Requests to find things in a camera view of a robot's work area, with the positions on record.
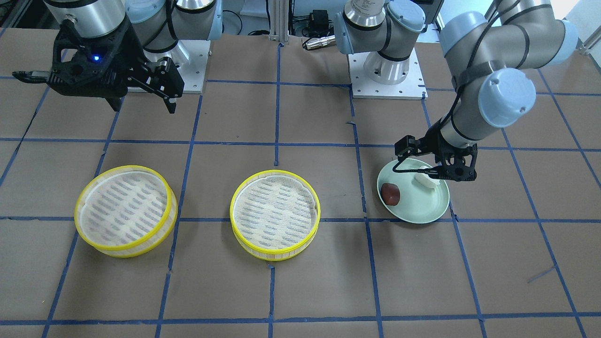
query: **light blue joint cap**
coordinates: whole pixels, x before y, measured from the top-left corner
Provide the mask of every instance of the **light blue joint cap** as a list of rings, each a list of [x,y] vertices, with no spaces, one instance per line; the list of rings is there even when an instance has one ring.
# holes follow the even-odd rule
[[[511,126],[534,106],[536,89],[526,74],[503,68],[490,74],[478,95],[482,118],[493,127]]]
[[[336,46],[342,54],[354,54],[353,44],[350,42],[349,30],[346,28],[342,12],[334,15],[334,36],[336,36]]]
[[[222,34],[222,20],[223,20],[223,6],[221,4],[221,0],[215,0],[217,3],[215,4],[215,16],[213,16],[213,24],[211,25],[211,30],[209,31],[209,37],[207,40],[219,40]]]
[[[482,13],[476,11],[465,12],[452,18],[440,33],[442,53],[446,55],[459,40],[487,22]]]
[[[410,0],[390,0],[388,13],[393,20],[412,32],[418,33],[424,29],[426,22],[424,10]]]
[[[132,23],[150,19],[165,5],[165,0],[126,0],[125,12]]]
[[[568,20],[562,20],[561,22],[566,27],[564,41],[561,44],[557,54],[555,54],[555,57],[553,57],[553,59],[551,59],[547,65],[560,64],[567,60],[572,55],[572,52],[576,49],[576,45],[578,44],[578,29],[576,26]]]

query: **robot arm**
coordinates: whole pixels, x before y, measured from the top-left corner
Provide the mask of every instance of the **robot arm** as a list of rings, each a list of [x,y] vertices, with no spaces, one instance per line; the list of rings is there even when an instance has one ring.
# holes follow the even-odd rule
[[[441,164],[417,172],[435,179],[475,180],[477,142],[513,124],[534,106],[534,84],[518,69],[561,63],[576,47],[575,26],[555,20],[550,0],[496,0],[496,4],[500,27],[491,28],[495,20],[487,23],[480,13],[468,12],[441,31],[457,97],[449,113],[424,137],[407,135],[395,144],[398,164],[409,156],[433,153]],[[397,167],[395,172],[406,172]]]
[[[366,74],[385,85],[403,82],[409,57],[424,28],[424,11],[410,0],[349,0],[334,17],[336,45],[343,54],[372,52]]]
[[[115,111],[121,108],[127,88],[139,87],[161,97],[174,113],[184,87],[177,60],[148,56],[169,51],[179,38],[221,36],[221,0],[127,1],[125,7],[121,0],[44,2],[61,27],[54,41],[52,68],[13,72],[13,76],[27,83],[47,83],[66,96],[105,98]],[[76,52],[64,62],[65,50]]]

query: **blue grid line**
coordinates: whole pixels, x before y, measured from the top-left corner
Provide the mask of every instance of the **blue grid line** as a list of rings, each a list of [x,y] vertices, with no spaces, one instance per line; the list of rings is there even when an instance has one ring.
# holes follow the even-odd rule
[[[551,91],[551,87],[549,86],[549,84],[547,83],[547,80],[543,76],[543,72],[541,72],[540,69],[539,69],[538,73],[540,74],[540,77],[543,78],[543,82],[545,83],[545,86],[547,87],[547,89],[551,93],[551,98],[553,98],[553,102],[555,102],[555,106],[557,106],[557,110],[559,110],[561,118],[564,120],[564,123],[566,124],[566,127],[570,131],[570,135],[574,139],[574,142],[576,143],[576,147],[578,147],[578,149],[580,150],[580,154],[584,158],[584,162],[587,163],[588,169],[591,171],[591,174],[595,178],[595,181],[597,182],[597,186],[599,187],[599,189],[601,189],[601,182],[599,182],[599,178],[597,177],[597,174],[595,174],[595,171],[593,170],[593,166],[588,161],[587,155],[582,151],[582,147],[580,146],[580,142],[578,142],[578,139],[576,138],[576,135],[574,134],[574,131],[572,130],[572,127],[570,127],[570,123],[568,123],[568,121],[566,119],[566,116],[564,115],[563,111],[561,110],[560,104],[557,102],[557,98],[555,98],[555,95]]]
[[[0,216],[0,220],[12,220],[12,221],[73,221],[73,217]]]
[[[267,318],[189,318],[163,319],[162,325],[173,324],[266,324]]]
[[[280,89],[281,89],[281,83],[280,83],[280,75],[282,72],[281,69],[281,58],[282,58],[282,52],[281,49],[282,47],[284,47],[284,44],[282,43],[278,43],[278,68],[277,68],[277,83],[276,83],[276,87],[275,87],[275,147],[274,147],[274,155],[275,158],[273,160],[273,166],[277,167],[279,165],[279,93],[280,93]]]
[[[595,220],[583,220],[583,219],[572,219],[572,218],[461,218],[455,215],[456,220],[460,223],[589,223],[597,224],[601,223],[601,219]],[[53,216],[1,216],[0,220],[11,220],[11,221],[73,221],[73,217],[53,217]],[[180,222],[229,222],[230,219],[227,217],[181,217]],[[324,223],[363,223],[365,218],[321,218],[320,222]],[[367,218],[370,223],[406,223],[399,218]],[[451,223],[452,218],[439,218],[434,221],[435,223]]]
[[[280,69],[280,58],[278,54],[278,70]],[[264,85],[288,85],[288,86],[301,86],[301,87],[338,87],[338,88],[350,88],[350,84],[309,84],[303,82],[282,82],[280,81],[279,71],[277,81],[245,81],[245,80],[215,80],[208,79],[207,82],[223,83],[223,84],[264,84]]]
[[[465,265],[465,271],[468,275],[469,287],[472,289],[472,296],[474,297],[474,306],[476,308],[476,314],[478,315],[478,321],[480,323],[480,330],[482,331],[482,337],[487,338],[486,328],[484,327],[484,317],[482,316],[482,310],[480,309],[480,301],[478,300],[478,292],[476,291],[476,284],[472,276],[472,270],[469,267],[468,255],[465,252],[465,246],[463,245],[463,239],[461,238],[461,232],[459,231],[459,224],[457,223],[455,211],[453,211],[453,204],[449,203],[451,209],[451,219],[453,220],[453,227],[455,229],[455,235],[457,236],[457,242],[459,243],[459,250],[463,258],[463,264]]]
[[[273,308],[275,305],[275,266],[267,264],[269,267],[269,317],[267,323],[269,328],[267,330],[267,338],[273,338]]]
[[[52,318],[54,318],[54,311],[56,310],[56,306],[58,305],[58,299],[61,297],[61,291],[63,291],[63,285],[65,283],[65,279],[67,278],[67,271],[69,271],[69,266],[71,265],[71,258],[73,258],[73,252],[75,251],[75,244],[77,244],[78,237],[79,235],[77,231],[75,231],[75,234],[73,234],[73,239],[71,240],[71,247],[69,248],[69,253],[67,255],[67,262],[65,264],[65,267],[63,268],[63,273],[61,273],[61,279],[58,282],[58,286],[56,287],[56,293],[54,294],[54,299],[52,300],[50,312],[48,313],[48,319],[44,325],[44,330],[42,331],[41,338],[46,338],[48,336],[50,323],[52,321]]]
[[[350,102],[350,116],[355,117],[355,106],[353,104],[353,88],[349,87],[349,102]],[[371,268],[371,283],[374,289],[374,305],[376,307],[376,321],[379,338],[384,338],[384,326],[382,325],[382,312],[380,309],[380,295],[377,288],[377,275],[376,275],[376,261],[374,259],[373,243],[371,241],[371,229],[370,223],[367,218],[367,203],[365,201],[365,185],[363,183],[363,169],[361,166],[361,152],[359,148],[359,134],[357,132],[357,124],[351,123],[353,126],[353,137],[355,139],[355,155],[357,157],[357,169],[359,173],[359,189],[361,190],[361,206],[363,207],[364,221],[365,221],[365,234],[367,235],[367,248],[370,254],[370,268]]]
[[[152,144],[190,144],[190,141],[169,141],[169,140],[111,140],[111,143],[152,143]]]
[[[41,99],[40,99],[37,107],[35,108],[34,114],[31,117],[29,124],[27,125],[27,128],[25,128],[25,132],[23,133],[23,136],[21,137],[19,144],[17,144],[17,147],[14,149],[13,154],[10,157],[10,160],[8,160],[8,164],[6,165],[6,168],[4,168],[4,172],[2,173],[2,176],[0,176],[0,186],[2,186],[2,184],[4,183],[4,180],[6,179],[6,176],[8,175],[8,171],[10,170],[10,167],[13,166],[13,162],[17,158],[17,154],[19,152],[19,149],[21,148],[21,144],[23,144],[23,139],[25,139],[25,135],[27,135],[27,132],[31,128],[31,125],[34,122],[35,117],[37,116],[38,112],[40,112],[41,105],[44,102],[44,100],[46,99],[46,96],[48,95],[49,90],[50,90],[50,87],[46,87],[46,90],[44,91],[44,94],[42,94]]]
[[[579,317],[599,317],[601,312],[578,312]],[[532,313],[485,313],[484,319],[511,319],[511,318],[572,318],[572,312],[532,312]],[[405,315],[405,316],[382,316],[382,321],[452,321],[478,319],[478,315]],[[274,319],[274,323],[308,323],[308,322],[375,322],[375,316],[357,317],[290,317]],[[45,320],[0,320],[0,326],[32,326],[44,325]],[[267,324],[269,318],[175,318],[164,319],[162,325],[176,324]],[[76,319],[55,319],[50,325],[154,325],[158,319],[129,319],[124,321],[112,321],[101,319],[87,319],[84,321]]]
[[[20,138],[5,137],[0,138],[1,141],[20,141]],[[106,140],[102,139],[85,139],[85,138],[24,138],[23,142],[58,142],[58,143],[103,143]],[[109,140],[109,143],[131,143],[131,144],[189,144],[189,141],[174,141],[174,140]],[[235,142],[235,141],[194,141],[194,144],[203,145],[221,145],[221,146],[275,146],[275,142]],[[280,147],[355,147],[351,143],[278,143]],[[394,148],[393,144],[369,144],[360,143],[360,148]],[[491,147],[480,146],[480,150],[509,150],[508,147]],[[601,149],[594,148],[533,148],[533,147],[514,147],[513,150],[524,152],[589,152],[599,153]]]
[[[595,93],[555,93],[551,90],[549,90],[549,92],[547,93],[548,95],[559,95],[559,96],[601,96],[601,94],[595,94]]]
[[[587,335],[584,332],[584,327],[582,326],[582,322],[580,321],[580,317],[578,316],[578,313],[576,311],[576,306],[574,305],[574,301],[572,300],[570,291],[567,288],[566,281],[563,278],[563,275],[561,273],[559,265],[557,264],[557,259],[555,259],[555,254],[553,253],[553,249],[551,248],[551,243],[549,242],[549,238],[547,237],[545,228],[543,227],[543,223],[539,221],[540,218],[538,217],[538,211],[536,210],[536,206],[534,205],[534,200],[532,199],[532,195],[530,194],[530,190],[528,189],[528,185],[526,184],[526,180],[524,179],[522,170],[520,169],[520,165],[517,162],[517,157],[516,157],[513,149],[511,148],[511,142],[509,142],[509,138],[507,137],[507,134],[505,133],[505,129],[501,129],[501,131],[503,133],[503,137],[505,138],[505,142],[507,143],[507,147],[509,147],[509,152],[511,153],[511,158],[513,159],[513,163],[516,166],[517,173],[520,176],[520,180],[522,181],[522,186],[526,192],[526,195],[528,196],[528,201],[530,202],[530,206],[532,207],[532,212],[534,212],[534,216],[536,217],[536,219],[538,221],[537,222],[538,227],[540,229],[541,234],[543,235],[543,239],[545,240],[545,245],[547,246],[547,250],[549,251],[549,255],[551,256],[551,261],[553,261],[553,266],[555,267],[555,270],[557,271],[557,276],[560,279],[561,286],[563,287],[564,292],[566,293],[568,303],[570,303],[570,308],[572,309],[572,313],[574,314],[574,317],[576,318],[576,323],[578,324],[578,328],[580,329],[582,338],[587,338]]]
[[[560,318],[574,317],[572,312],[534,312],[534,313],[491,313],[483,315],[486,319],[507,319],[507,318]]]
[[[350,84],[304,84],[298,82],[280,82],[281,85],[295,85],[303,87],[337,87],[337,88],[350,88]]]
[[[452,92],[455,92],[455,89],[452,89],[452,88],[430,88],[430,87],[426,87],[426,90],[431,90],[431,91],[452,91]]]
[[[180,199],[177,203],[177,218],[175,219],[175,225],[173,227],[173,243],[171,250],[169,251],[169,263],[167,264],[167,273],[165,274],[165,285],[163,286],[163,294],[160,299],[159,318],[156,324],[156,331],[154,333],[155,338],[160,338],[161,326],[163,323],[163,317],[165,314],[165,306],[167,304],[167,294],[169,291],[169,285],[171,283],[171,273],[173,269],[173,261],[175,258],[175,246],[177,245],[177,234],[179,232],[180,222],[182,220],[182,207],[184,203],[184,197],[186,195],[186,186],[188,185],[188,174],[190,172],[190,163],[192,162],[192,152],[194,151],[194,139],[196,138],[196,130],[198,129],[198,121],[200,119],[200,110],[203,105],[203,96],[198,97],[198,106],[196,110],[196,117],[194,118],[194,126],[192,128],[192,136],[190,137],[188,147],[188,157],[186,159],[186,168],[184,170],[184,177],[182,180],[182,191],[180,193]]]
[[[100,174],[100,169],[102,168],[102,164],[105,161],[106,151],[109,147],[109,140],[112,137],[113,131],[115,130],[115,125],[117,125],[117,119],[119,119],[119,111],[115,112],[115,117],[113,118],[113,122],[111,124],[111,128],[109,130],[108,135],[106,136],[105,146],[103,148],[103,152],[100,155],[100,159],[98,160],[98,166],[96,167],[96,172],[94,173],[94,177]],[[61,297],[61,292],[63,291],[63,285],[65,283],[65,279],[67,278],[67,272],[69,271],[69,266],[71,265],[71,260],[73,258],[73,253],[75,252],[75,245],[77,244],[77,240],[79,238],[79,233],[75,231],[73,234],[73,240],[71,242],[71,247],[69,248],[69,253],[67,255],[67,261],[65,263],[65,267],[63,268],[63,273],[61,274],[61,279],[58,282],[58,286],[56,287],[56,293],[54,295],[54,299],[52,300],[52,305],[50,307],[50,312],[48,313],[48,319],[46,325],[44,325],[44,330],[42,331],[41,338],[46,338],[48,336],[48,330],[50,330],[50,323],[54,318],[54,311],[56,310],[56,306],[58,305],[58,300]]]
[[[277,82],[273,82],[273,81],[212,80],[212,79],[208,79],[207,82],[216,82],[216,83],[222,83],[222,84],[269,84],[269,85],[277,84]]]

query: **white object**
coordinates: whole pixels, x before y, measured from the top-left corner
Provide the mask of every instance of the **white object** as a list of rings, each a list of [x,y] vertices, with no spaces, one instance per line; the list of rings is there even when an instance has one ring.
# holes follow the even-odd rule
[[[426,167],[425,165],[422,165],[419,169],[428,169],[428,167]],[[415,174],[415,179],[417,180],[417,182],[421,183],[426,188],[430,188],[430,189],[434,189],[434,188],[436,188],[436,186],[441,184],[441,180],[433,179],[430,176],[423,174],[423,173]]]
[[[249,177],[230,204],[236,239],[264,260],[284,260],[304,250],[317,233],[319,215],[319,200],[309,183],[283,170]]]
[[[450,196],[449,188],[445,181],[441,181],[434,189],[426,188],[414,180],[412,173],[395,173],[392,171],[397,160],[386,164],[377,177],[376,188],[382,204],[396,217],[403,221],[415,224],[434,222],[447,211]],[[417,159],[408,158],[397,169],[417,169],[421,166],[431,168],[427,163]],[[384,203],[379,191],[384,183],[391,183],[398,187],[401,200],[395,206]]]
[[[171,232],[177,201],[156,171],[127,165],[96,177],[79,196],[75,226],[97,250],[113,257],[148,252]]]
[[[415,49],[409,57],[409,71],[403,82],[397,85],[380,84],[366,74],[363,64],[369,52],[349,54],[350,80],[353,83],[353,97],[357,99],[398,99],[421,100],[428,97]]]

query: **yellow rim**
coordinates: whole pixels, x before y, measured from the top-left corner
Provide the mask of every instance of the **yellow rim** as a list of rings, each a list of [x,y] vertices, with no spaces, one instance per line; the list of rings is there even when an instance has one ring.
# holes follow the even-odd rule
[[[133,254],[127,254],[127,255],[116,255],[116,254],[109,254],[109,253],[105,253],[111,257],[115,257],[115,258],[130,258],[130,257],[135,257],[135,256],[140,256],[141,254],[145,254],[147,252],[149,252],[150,250],[156,248],[159,244],[161,244],[167,237],[169,237],[169,234],[171,233],[171,231],[173,230],[173,227],[175,226],[175,220],[177,219],[177,210],[175,211],[175,217],[173,218],[173,222],[171,222],[171,224],[169,225],[169,229],[167,230],[167,232],[165,232],[165,234],[163,235],[163,237],[159,238],[158,241],[156,241],[153,245],[149,246],[148,248],[137,252],[137,253],[133,253]]]
[[[284,174],[284,175],[292,176],[295,179],[300,180],[305,185],[305,187],[308,188],[309,191],[311,191],[311,195],[313,195],[313,198],[315,199],[315,204],[317,206],[317,219],[315,220],[315,224],[313,224],[313,228],[311,229],[311,232],[309,232],[309,235],[307,235],[305,238],[303,238],[302,241],[298,242],[297,244],[294,244],[291,247],[287,247],[287,248],[283,248],[283,249],[265,249],[265,248],[258,247],[256,245],[254,245],[253,243],[250,243],[246,238],[244,238],[242,233],[240,233],[240,230],[238,230],[238,226],[236,225],[236,220],[234,219],[234,204],[236,202],[236,197],[238,197],[238,194],[247,185],[248,182],[255,180],[259,176],[265,175],[265,174]],[[302,177],[298,176],[297,174],[291,173],[289,171],[285,171],[285,170],[265,170],[265,171],[261,171],[260,173],[256,173],[256,174],[252,175],[251,177],[247,178],[246,180],[244,180],[244,182],[242,182],[242,184],[240,184],[238,186],[238,188],[236,189],[236,192],[234,192],[234,196],[231,198],[231,203],[230,203],[230,220],[231,220],[231,227],[234,230],[234,234],[245,245],[252,248],[253,250],[256,250],[256,251],[258,251],[260,253],[264,253],[264,254],[284,254],[284,253],[288,253],[289,251],[296,250],[296,249],[300,248],[301,246],[303,246],[304,244],[306,244],[307,241],[309,241],[315,235],[315,232],[317,231],[317,226],[319,224],[319,219],[321,218],[321,214],[322,214],[322,208],[319,204],[319,198],[317,197],[317,193],[315,192],[315,190],[313,190],[313,187]]]
[[[165,211],[163,213],[163,217],[161,217],[161,219],[159,220],[159,222],[156,224],[156,226],[150,231],[148,232],[146,235],[138,238],[137,240],[128,243],[128,244],[123,244],[123,245],[102,245],[102,244],[98,244],[93,242],[92,240],[90,240],[89,238],[87,238],[84,235],[84,231],[82,230],[81,226],[79,225],[79,215],[78,215],[78,207],[80,204],[82,204],[83,200],[88,196],[88,193],[90,191],[90,189],[92,187],[96,187],[95,184],[102,180],[105,179],[109,176],[112,175],[112,173],[114,173],[115,171],[122,171],[122,172],[127,172],[127,171],[144,171],[150,174],[155,175],[156,177],[158,177],[161,182],[163,182],[163,184],[165,185],[165,191],[167,192],[167,206],[165,207]],[[163,178],[163,176],[161,176],[159,173],[157,173],[156,171],[147,168],[147,167],[142,167],[141,165],[123,165],[121,167],[117,167],[117,168],[113,168],[110,169],[108,171],[105,171],[104,173],[96,176],[90,183],[88,183],[87,186],[85,186],[84,190],[81,192],[81,194],[79,194],[79,197],[77,199],[77,202],[75,203],[75,211],[74,211],[74,219],[75,219],[75,227],[77,228],[77,231],[79,233],[79,236],[81,236],[81,238],[84,239],[84,241],[86,241],[88,244],[92,245],[94,248],[98,248],[98,249],[102,249],[102,250],[107,250],[107,251],[118,251],[118,250],[126,250],[126,249],[131,249],[141,243],[144,243],[145,241],[147,241],[149,238],[151,238],[157,231],[159,231],[159,229],[165,224],[165,222],[167,221],[167,218],[169,217],[169,213],[171,212],[171,188],[169,187],[169,185],[167,184],[167,181]]]

